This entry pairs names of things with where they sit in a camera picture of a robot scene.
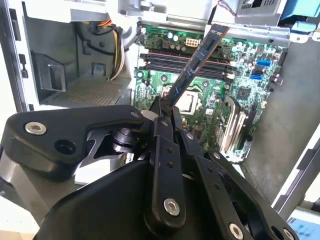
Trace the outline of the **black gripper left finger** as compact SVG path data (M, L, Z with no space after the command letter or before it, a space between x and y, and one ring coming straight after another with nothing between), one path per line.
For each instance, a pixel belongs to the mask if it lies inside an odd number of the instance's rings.
M38 208L39 237L170 237L186 222L174 131L130 105L17 113L4 128L5 180ZM119 152L134 160L75 188L84 160Z

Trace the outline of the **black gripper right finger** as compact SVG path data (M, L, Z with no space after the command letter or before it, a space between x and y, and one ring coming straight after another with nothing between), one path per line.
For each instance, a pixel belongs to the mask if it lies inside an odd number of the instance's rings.
M296 240L295 231L219 152L204 152L172 109L182 172L194 180L195 211L215 240Z

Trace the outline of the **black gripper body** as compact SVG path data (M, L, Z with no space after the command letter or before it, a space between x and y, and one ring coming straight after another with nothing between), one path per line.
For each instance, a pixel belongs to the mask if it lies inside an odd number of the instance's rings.
M39 240L214 240L175 160L136 161L57 202Z

